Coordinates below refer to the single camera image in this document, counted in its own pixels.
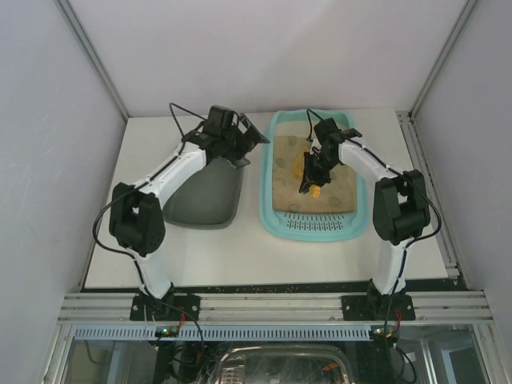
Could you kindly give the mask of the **orange litter scoop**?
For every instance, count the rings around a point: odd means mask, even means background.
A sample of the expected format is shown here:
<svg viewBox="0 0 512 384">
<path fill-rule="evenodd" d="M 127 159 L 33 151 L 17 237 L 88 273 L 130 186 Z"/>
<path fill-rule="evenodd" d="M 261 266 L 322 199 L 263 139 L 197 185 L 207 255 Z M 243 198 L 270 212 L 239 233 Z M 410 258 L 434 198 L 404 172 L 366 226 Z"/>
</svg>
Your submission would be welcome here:
<svg viewBox="0 0 512 384">
<path fill-rule="evenodd" d="M 304 146 L 300 151 L 297 157 L 294 160 L 294 164 L 292 167 L 292 173 L 295 179 L 300 180 L 303 176 L 304 171 L 304 153 L 308 153 L 309 148 L 307 146 Z M 312 198 L 317 199 L 320 197 L 321 194 L 321 187 L 318 185 L 313 184 L 309 187 L 309 193 Z"/>
</svg>

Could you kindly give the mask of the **teal litter box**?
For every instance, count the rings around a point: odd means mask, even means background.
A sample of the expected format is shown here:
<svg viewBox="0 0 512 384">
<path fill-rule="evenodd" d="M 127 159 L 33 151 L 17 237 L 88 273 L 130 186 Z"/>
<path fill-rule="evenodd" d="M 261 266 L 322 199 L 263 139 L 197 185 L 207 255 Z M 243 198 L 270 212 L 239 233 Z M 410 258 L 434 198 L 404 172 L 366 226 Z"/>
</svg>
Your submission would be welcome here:
<svg viewBox="0 0 512 384">
<path fill-rule="evenodd" d="M 272 235 L 303 242 L 339 242 L 362 235 L 369 223 L 368 197 L 363 178 L 348 166 L 336 166 L 330 172 L 331 183 L 321 188 L 320 197 L 300 194 L 301 182 L 294 178 L 292 167 L 299 151 L 310 143 L 310 124 L 305 110 L 280 110 L 273 117 L 265 135 L 270 144 L 262 150 L 259 185 L 259 216 L 263 227 Z M 289 146 L 288 136 L 297 142 Z M 277 158 L 286 161 L 284 168 Z M 332 206 L 331 197 L 341 200 Z"/>
</svg>

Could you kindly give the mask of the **grey plastic bin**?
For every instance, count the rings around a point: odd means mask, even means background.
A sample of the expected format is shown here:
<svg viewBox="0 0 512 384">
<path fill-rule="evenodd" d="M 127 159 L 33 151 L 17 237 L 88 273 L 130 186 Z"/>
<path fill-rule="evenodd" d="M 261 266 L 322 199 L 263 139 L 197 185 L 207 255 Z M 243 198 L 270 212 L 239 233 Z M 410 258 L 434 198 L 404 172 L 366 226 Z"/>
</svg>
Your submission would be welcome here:
<svg viewBox="0 0 512 384">
<path fill-rule="evenodd" d="M 162 209 L 166 223 L 196 230 L 220 230 L 234 220 L 242 189 L 243 168 L 223 158 L 188 178 Z"/>
</svg>

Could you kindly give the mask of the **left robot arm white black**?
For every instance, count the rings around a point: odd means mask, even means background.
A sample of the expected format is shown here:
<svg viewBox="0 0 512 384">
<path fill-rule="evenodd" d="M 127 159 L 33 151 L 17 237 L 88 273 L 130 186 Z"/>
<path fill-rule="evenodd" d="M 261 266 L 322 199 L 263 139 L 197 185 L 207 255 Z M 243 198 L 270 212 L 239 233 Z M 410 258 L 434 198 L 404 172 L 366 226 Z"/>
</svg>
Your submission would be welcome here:
<svg viewBox="0 0 512 384">
<path fill-rule="evenodd" d="M 182 134 L 181 144 L 162 164 L 133 184 L 113 189 L 109 233 L 132 257 L 141 290 L 164 298 L 173 287 L 159 248 L 166 238 L 163 208 L 189 178 L 222 158 L 234 168 L 250 164 L 246 155 L 266 138 L 245 115 L 212 106 L 196 128 Z"/>
</svg>

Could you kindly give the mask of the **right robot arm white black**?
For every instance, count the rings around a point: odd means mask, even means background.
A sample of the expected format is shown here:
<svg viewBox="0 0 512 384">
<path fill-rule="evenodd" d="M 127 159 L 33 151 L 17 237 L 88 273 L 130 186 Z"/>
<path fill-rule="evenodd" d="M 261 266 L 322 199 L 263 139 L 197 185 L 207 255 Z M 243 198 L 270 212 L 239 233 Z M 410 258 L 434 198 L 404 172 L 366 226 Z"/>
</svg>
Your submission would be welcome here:
<svg viewBox="0 0 512 384">
<path fill-rule="evenodd" d="M 433 206 L 419 170 L 399 171 L 368 147 L 356 129 L 340 129 L 332 118 L 310 124 L 310 148 L 303 155 L 298 191 L 315 194 L 331 182 L 337 165 L 352 168 L 373 184 L 372 223 L 381 239 L 378 267 L 370 283 L 381 296 L 392 297 L 405 287 L 407 251 L 426 238 Z"/>
</svg>

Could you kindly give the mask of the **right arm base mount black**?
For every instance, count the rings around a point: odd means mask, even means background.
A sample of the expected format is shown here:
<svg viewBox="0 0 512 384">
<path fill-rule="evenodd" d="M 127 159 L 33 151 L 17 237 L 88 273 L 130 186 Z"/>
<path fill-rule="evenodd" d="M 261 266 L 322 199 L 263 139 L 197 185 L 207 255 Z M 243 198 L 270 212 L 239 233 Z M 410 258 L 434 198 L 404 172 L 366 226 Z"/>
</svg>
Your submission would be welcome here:
<svg viewBox="0 0 512 384">
<path fill-rule="evenodd" d="M 403 291 L 393 295 L 379 292 L 348 295 L 341 298 L 343 319 L 346 321 L 413 321 L 416 319 L 412 297 Z"/>
</svg>

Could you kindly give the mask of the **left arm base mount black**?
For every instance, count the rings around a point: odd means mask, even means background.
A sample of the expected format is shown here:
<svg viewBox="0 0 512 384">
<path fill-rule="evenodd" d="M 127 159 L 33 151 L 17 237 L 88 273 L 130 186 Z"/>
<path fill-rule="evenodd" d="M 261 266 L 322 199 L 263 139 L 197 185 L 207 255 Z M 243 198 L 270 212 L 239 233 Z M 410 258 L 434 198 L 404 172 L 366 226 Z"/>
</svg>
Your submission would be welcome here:
<svg viewBox="0 0 512 384">
<path fill-rule="evenodd" d="M 131 321 L 197 321 L 201 298 L 196 294 L 169 293 L 163 298 L 154 298 L 139 291 L 130 308 Z"/>
</svg>

